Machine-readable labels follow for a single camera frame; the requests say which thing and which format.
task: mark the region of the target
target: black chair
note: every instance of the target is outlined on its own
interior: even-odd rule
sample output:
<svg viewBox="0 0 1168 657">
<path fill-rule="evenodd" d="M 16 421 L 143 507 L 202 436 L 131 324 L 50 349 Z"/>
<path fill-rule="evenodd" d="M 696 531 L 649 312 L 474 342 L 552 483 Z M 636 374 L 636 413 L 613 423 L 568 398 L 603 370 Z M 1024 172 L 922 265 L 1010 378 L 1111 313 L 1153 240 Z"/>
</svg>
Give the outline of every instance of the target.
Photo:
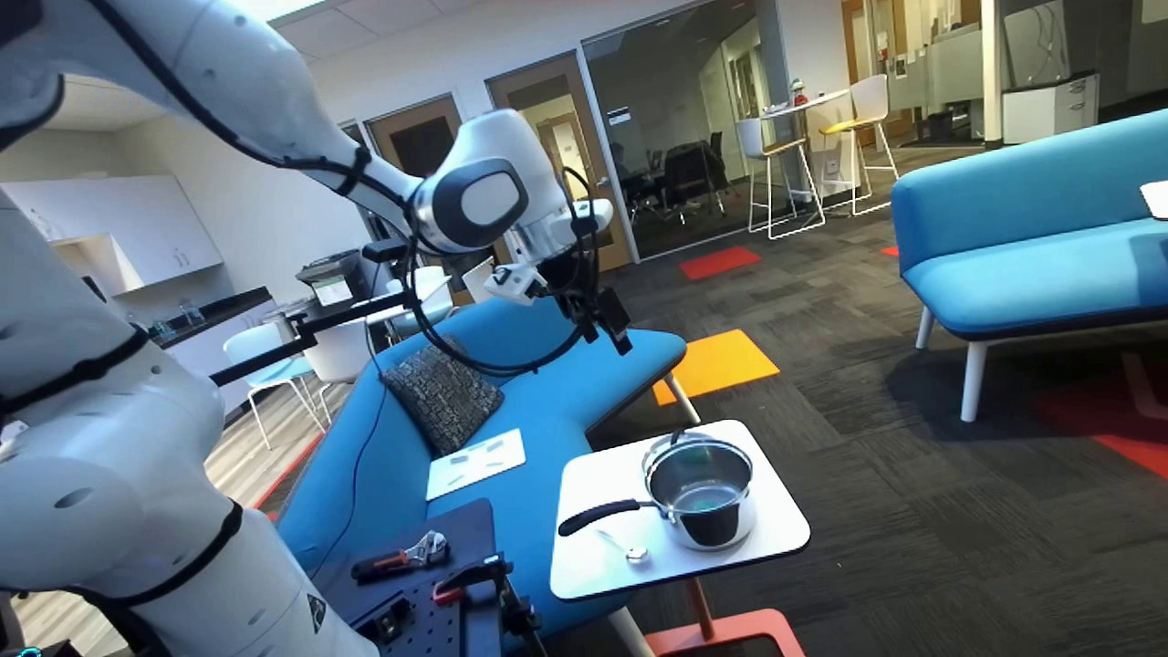
<svg viewBox="0 0 1168 657">
<path fill-rule="evenodd" d="M 724 185 L 726 185 L 726 167 L 710 142 L 673 145 L 660 159 L 660 202 L 679 212 L 684 225 L 687 225 L 688 202 L 716 196 L 719 212 L 726 212 L 719 192 Z"/>
</svg>

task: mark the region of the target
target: bar stool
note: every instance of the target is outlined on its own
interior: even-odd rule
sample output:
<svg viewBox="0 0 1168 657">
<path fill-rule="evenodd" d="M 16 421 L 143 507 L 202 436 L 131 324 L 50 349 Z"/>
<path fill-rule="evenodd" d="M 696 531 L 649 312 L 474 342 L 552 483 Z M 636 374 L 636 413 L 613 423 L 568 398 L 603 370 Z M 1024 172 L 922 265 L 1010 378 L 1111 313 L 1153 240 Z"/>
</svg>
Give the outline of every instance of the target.
<svg viewBox="0 0 1168 657">
<path fill-rule="evenodd" d="M 876 192 L 872 191 L 872 172 L 888 172 L 889 179 L 901 179 L 896 159 L 889 158 L 889 145 L 888 145 L 888 133 L 882 133 L 882 122 L 888 122 L 888 74 L 856 80 L 851 86 L 851 106 L 853 106 L 851 122 L 828 123 L 822 133 L 823 136 L 838 136 L 848 142 L 851 172 L 856 172 L 856 181 L 848 192 L 848 212 L 851 215 L 868 215 L 868 212 L 888 209 L 888 202 L 862 203 L 862 202 L 868 202 Z M 868 166 L 868 158 L 862 149 L 862 140 L 856 140 L 856 133 L 864 133 L 864 128 L 876 133 L 876 149 L 882 149 L 882 166 Z"/>
<path fill-rule="evenodd" d="M 815 172 L 809 172 L 809 158 L 805 158 L 805 140 L 802 136 L 767 145 L 761 116 L 749 116 L 749 122 L 738 122 L 738 145 L 741 145 L 741 158 L 749 159 L 749 202 L 744 202 L 744 230 L 749 232 L 767 232 L 767 240 L 781 240 L 781 236 L 805 232 L 805 230 L 816 230 L 816 225 L 828 224 L 823 202 L 822 202 Z M 783 225 L 783 224 L 792 224 L 800 215 L 800 196 L 802 196 L 802 192 L 795 196 L 795 185 L 789 181 L 789 177 L 783 177 L 789 215 L 774 215 L 774 159 L 792 153 L 792 149 L 800 158 L 805 196 L 815 203 L 815 218 L 800 224 L 800 225 Z"/>
</svg>

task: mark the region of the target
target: ceiling light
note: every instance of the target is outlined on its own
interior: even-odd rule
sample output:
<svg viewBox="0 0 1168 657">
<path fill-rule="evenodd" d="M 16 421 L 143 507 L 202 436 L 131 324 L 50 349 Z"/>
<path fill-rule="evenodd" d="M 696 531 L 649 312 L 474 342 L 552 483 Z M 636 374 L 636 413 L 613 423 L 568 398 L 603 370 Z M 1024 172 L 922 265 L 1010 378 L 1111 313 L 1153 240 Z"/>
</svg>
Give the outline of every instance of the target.
<svg viewBox="0 0 1168 657">
<path fill-rule="evenodd" d="M 301 9 L 312 9 L 321 0 L 232 0 L 241 10 L 264 20 L 264 23 L 272 23 L 272 20 L 283 20 L 283 15 L 297 15 Z"/>
</svg>

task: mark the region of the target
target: cooking pot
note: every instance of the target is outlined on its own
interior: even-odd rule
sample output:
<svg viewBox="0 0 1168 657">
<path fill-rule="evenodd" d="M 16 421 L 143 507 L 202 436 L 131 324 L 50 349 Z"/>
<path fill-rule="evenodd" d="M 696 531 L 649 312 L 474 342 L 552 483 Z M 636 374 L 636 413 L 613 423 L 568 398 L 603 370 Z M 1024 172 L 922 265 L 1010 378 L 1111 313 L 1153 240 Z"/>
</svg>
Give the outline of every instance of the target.
<svg viewBox="0 0 1168 657">
<path fill-rule="evenodd" d="M 749 451 L 741 451 L 733 441 L 684 430 L 656 441 L 643 460 L 643 484 L 653 501 L 593 505 L 557 523 L 557 538 L 568 538 L 604 515 L 656 507 L 660 518 L 675 531 L 679 544 L 696 551 L 724 551 L 741 544 L 755 523 L 749 483 Z"/>
</svg>

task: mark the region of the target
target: paper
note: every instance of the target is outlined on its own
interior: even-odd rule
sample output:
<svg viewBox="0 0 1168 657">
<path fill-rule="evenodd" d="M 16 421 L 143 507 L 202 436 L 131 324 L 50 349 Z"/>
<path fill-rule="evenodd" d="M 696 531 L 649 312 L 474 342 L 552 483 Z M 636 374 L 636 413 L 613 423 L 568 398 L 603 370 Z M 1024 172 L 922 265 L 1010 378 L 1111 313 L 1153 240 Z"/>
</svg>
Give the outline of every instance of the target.
<svg viewBox="0 0 1168 657">
<path fill-rule="evenodd" d="M 510 472 L 524 460 L 523 451 L 523 436 L 503 430 L 497 437 L 474 441 L 461 451 L 444 451 L 440 460 L 430 462 L 430 483 L 428 483 L 428 501 L 437 501 L 451 490 L 462 490 L 471 483 L 494 479 L 500 472 Z"/>
<path fill-rule="evenodd" d="M 1153 218 L 1168 218 L 1168 179 L 1139 185 Z"/>
</svg>

